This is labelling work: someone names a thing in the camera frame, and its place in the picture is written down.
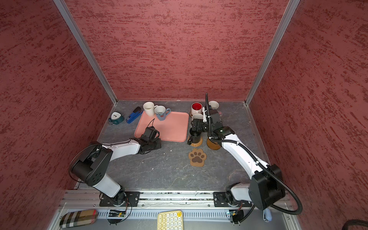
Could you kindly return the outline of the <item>black mug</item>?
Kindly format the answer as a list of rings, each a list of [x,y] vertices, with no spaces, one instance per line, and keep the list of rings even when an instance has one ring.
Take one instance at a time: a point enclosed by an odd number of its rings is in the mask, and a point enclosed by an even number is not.
[[[202,137],[200,132],[189,130],[189,138],[187,144],[190,145],[191,143],[198,143],[201,138]]]

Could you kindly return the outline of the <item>white mug red inside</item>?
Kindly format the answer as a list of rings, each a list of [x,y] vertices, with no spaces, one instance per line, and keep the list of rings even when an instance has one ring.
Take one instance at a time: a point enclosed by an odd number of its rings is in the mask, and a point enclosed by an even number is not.
[[[203,105],[199,102],[195,102],[191,105],[191,114],[202,114]]]

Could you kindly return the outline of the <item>lavender mug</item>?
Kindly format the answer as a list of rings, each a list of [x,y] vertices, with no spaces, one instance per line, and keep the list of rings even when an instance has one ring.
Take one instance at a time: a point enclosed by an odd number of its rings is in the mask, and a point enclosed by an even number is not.
[[[209,102],[209,107],[211,109],[217,110],[219,108],[219,103],[217,101],[210,101]]]

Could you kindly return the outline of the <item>woven rattan coaster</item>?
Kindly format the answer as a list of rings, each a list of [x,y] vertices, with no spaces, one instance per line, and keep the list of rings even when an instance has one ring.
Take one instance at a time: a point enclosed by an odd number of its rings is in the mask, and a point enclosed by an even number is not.
[[[203,139],[201,138],[198,143],[191,143],[190,146],[197,148],[197,147],[201,146],[202,143],[203,143]]]

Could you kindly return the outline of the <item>pink serving tray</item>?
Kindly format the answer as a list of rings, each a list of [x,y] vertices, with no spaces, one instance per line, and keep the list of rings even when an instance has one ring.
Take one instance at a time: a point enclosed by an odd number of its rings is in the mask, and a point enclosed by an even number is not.
[[[187,138],[189,114],[184,112],[171,112],[164,121],[157,117],[150,117],[143,112],[134,133],[135,138],[140,138],[148,124],[153,120],[153,126],[160,132],[162,141],[184,142]]]

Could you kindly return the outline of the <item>large round wooden coaster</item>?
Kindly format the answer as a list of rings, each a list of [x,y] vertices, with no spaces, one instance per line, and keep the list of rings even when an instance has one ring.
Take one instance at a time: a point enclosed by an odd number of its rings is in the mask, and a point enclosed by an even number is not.
[[[207,139],[207,146],[211,150],[219,150],[221,148],[221,146],[217,142],[213,142],[211,141],[211,139]]]

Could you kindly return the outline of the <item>white speckled blue mug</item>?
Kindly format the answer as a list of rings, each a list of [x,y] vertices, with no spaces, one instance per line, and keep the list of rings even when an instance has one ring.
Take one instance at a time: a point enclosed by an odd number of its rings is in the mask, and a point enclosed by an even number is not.
[[[154,112],[160,121],[164,121],[166,117],[171,113],[171,109],[166,108],[163,105],[157,105],[154,108]]]

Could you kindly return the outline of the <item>brown paw print coaster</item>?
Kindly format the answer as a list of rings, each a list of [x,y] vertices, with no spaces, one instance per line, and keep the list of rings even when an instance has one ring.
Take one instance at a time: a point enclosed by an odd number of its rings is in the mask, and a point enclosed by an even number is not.
[[[193,149],[188,154],[190,165],[194,167],[203,167],[205,164],[205,160],[207,159],[207,155],[204,153],[202,149]]]

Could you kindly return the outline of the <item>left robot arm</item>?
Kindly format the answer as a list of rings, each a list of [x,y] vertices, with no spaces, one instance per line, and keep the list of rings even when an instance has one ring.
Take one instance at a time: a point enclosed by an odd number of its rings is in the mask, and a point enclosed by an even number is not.
[[[83,149],[71,161],[70,176],[100,191],[111,205],[119,207],[127,203],[122,185],[114,181],[107,169],[111,161],[129,155],[147,154],[161,148],[160,132],[153,126],[145,129],[140,138],[132,138],[116,144],[95,142]]]

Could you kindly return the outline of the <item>blue stapler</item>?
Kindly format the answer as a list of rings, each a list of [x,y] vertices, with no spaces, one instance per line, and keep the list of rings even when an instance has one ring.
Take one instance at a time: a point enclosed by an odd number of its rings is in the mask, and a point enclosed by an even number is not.
[[[126,122],[128,124],[131,124],[133,121],[135,121],[138,117],[140,117],[142,114],[142,109],[141,107],[136,107],[133,112],[128,116],[128,118],[126,119]]]

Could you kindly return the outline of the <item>green tape measure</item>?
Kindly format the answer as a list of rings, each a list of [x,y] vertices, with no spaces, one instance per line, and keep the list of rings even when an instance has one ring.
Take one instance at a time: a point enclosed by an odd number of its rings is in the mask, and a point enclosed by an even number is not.
[[[108,119],[108,123],[110,125],[118,125],[122,122],[124,122],[125,118],[124,116],[119,113],[119,112],[113,112],[110,116],[110,118]]]

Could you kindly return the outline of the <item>plaid glasses case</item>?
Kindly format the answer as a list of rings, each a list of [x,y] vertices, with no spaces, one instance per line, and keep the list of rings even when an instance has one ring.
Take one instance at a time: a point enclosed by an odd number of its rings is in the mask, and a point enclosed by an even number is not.
[[[66,229],[90,225],[95,223],[97,215],[98,211],[96,209],[69,212],[61,218],[59,227]]]

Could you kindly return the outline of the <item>light blue computer mouse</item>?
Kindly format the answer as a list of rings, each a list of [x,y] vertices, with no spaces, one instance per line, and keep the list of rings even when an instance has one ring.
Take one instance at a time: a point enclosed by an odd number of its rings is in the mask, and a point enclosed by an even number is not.
[[[263,210],[263,220],[264,222],[271,222],[272,221],[272,213],[269,208]]]

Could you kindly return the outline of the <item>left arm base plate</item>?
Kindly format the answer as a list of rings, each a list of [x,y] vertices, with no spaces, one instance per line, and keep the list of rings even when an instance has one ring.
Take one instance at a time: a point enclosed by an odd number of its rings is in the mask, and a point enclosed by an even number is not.
[[[140,199],[140,192],[119,192],[115,197],[109,197],[104,193],[100,193],[100,207],[127,207],[131,205],[136,207]]]

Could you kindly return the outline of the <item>aluminium rail frame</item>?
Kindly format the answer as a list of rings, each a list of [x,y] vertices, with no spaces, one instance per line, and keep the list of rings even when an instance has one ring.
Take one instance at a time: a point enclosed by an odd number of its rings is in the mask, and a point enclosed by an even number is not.
[[[58,209],[68,211],[96,209],[99,218],[113,218],[112,210],[123,212],[128,219],[155,219],[165,211],[180,210],[185,220],[230,221],[231,212],[238,209],[246,213],[252,204],[240,201],[238,207],[215,207],[214,191],[210,190],[138,190],[140,199],[136,207],[100,207],[100,192],[92,189],[68,190],[62,198]]]

